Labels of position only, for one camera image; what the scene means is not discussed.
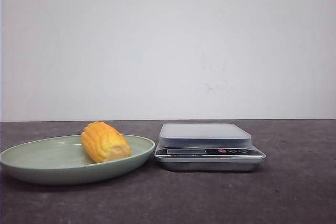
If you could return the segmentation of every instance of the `green plate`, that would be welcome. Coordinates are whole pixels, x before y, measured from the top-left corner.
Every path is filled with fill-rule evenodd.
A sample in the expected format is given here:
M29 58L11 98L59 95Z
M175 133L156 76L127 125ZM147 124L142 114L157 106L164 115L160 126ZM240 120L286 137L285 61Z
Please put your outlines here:
M123 136L132 155L115 161L95 163L81 146L80 135L75 135L11 147L1 153L1 166L17 179L43 185L73 185L113 178L141 166L155 147L148 138Z

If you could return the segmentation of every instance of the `white background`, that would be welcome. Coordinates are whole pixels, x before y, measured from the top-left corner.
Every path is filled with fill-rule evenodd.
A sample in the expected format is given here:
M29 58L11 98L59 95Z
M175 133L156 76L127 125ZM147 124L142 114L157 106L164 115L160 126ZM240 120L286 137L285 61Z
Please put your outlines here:
M1 120L336 119L336 0L2 0Z

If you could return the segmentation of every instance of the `scale platform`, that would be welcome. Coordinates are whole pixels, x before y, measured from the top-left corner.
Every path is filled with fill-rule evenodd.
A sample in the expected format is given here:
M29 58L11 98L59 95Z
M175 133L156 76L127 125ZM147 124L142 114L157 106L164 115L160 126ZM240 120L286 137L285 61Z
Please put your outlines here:
M266 155L234 124L169 123L161 128L154 157L167 170L251 171Z

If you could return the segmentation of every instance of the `dark gray table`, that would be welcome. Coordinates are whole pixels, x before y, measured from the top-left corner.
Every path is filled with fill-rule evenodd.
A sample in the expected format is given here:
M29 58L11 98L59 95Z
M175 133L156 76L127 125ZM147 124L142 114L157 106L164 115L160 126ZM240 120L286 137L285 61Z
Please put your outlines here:
M126 175L76 186L1 171L1 223L336 223L336 120L109 121L157 142L166 122L230 122L267 160L251 173L183 173L153 157ZM1 150L80 134L89 122L4 122Z

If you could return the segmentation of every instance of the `plate rim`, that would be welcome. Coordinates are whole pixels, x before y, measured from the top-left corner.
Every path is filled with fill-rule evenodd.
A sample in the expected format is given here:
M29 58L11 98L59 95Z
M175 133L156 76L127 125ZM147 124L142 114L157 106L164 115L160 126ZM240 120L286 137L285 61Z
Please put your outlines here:
M11 151L11 149L20 147L20 146L25 145L25 144L30 144L30 143L35 143L35 142L40 142L40 141L45 141L45 140L51 140L51 139L55 139L55 138L64 138L64 137L81 136L81 135L56 136L56 137L49 137L49 138L44 138L44 139L29 141L29 142L18 144L18 145L10 147L8 149L5 149L4 151L2 151L0 153L0 164L4 165L4 166L11 167L11 168L26 169L26 170L65 170L65 169L86 168L86 167L95 167L95 166L101 166L101 165L114 164L114 163L118 163L118 162L121 162L121 161L133 159L135 157L144 155L146 153L152 153L153 150L154 150L154 148L155 148L155 142L153 140L147 138L147 137L137 136L137 135L129 135L129 134L121 134L121 135L122 136L135 136L135 137L143 138L143 139L149 141L152 144L152 146L148 150L146 150L145 152L140 153L140 154L136 154L134 156L124 157L124 158L121 158L121 159L116 159L116 160L111 160L111 161L105 161L105 162L100 162L100 163L93 163L93 164L87 164L87 165L76 165L76 166L68 166L68 167L58 167L58 168L57 167L55 167L55 168L30 168L30 167L22 167L22 166L17 166L17 165L11 165L11 164L9 164L7 162L4 162L2 160L2 156L3 156L3 154L5 152Z

